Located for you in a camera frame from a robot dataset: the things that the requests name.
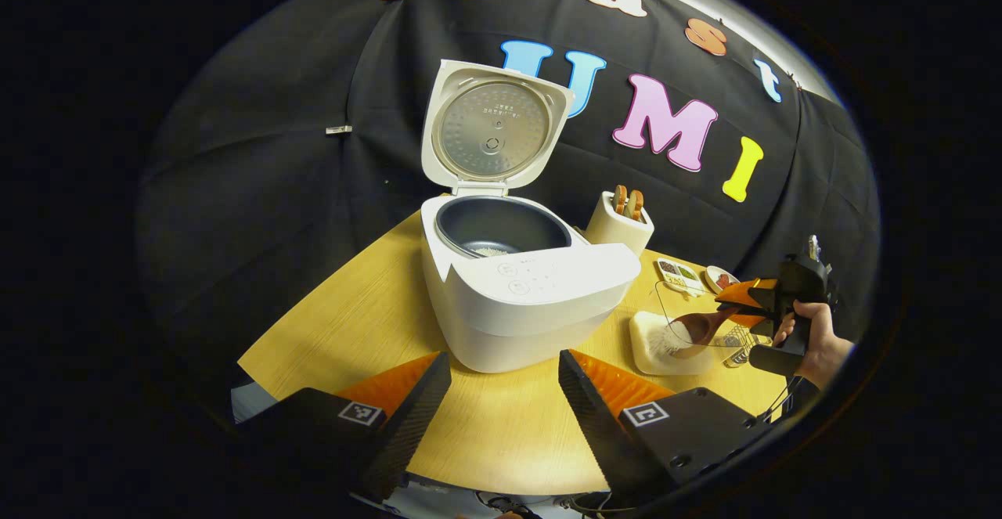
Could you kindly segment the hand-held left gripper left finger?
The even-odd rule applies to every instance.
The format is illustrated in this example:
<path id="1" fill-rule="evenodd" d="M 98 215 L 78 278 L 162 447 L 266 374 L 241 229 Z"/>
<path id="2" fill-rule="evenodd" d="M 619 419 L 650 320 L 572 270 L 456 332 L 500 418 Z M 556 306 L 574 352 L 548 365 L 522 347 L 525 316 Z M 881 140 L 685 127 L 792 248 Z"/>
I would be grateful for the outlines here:
<path id="1" fill-rule="evenodd" d="M 405 476 L 451 384 L 436 351 L 335 394 L 303 387 L 240 423 L 254 464 L 280 484 L 380 503 Z"/>

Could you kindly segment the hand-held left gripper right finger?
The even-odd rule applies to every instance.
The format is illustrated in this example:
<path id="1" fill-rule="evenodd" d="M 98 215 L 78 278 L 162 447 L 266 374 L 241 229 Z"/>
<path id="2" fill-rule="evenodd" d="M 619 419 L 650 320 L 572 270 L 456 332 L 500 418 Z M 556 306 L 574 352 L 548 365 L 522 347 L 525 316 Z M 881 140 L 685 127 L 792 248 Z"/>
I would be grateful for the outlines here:
<path id="1" fill-rule="evenodd" d="M 673 393 L 575 349 L 558 381 L 616 504 L 645 504 L 708 476 L 773 429 L 705 387 Z"/>

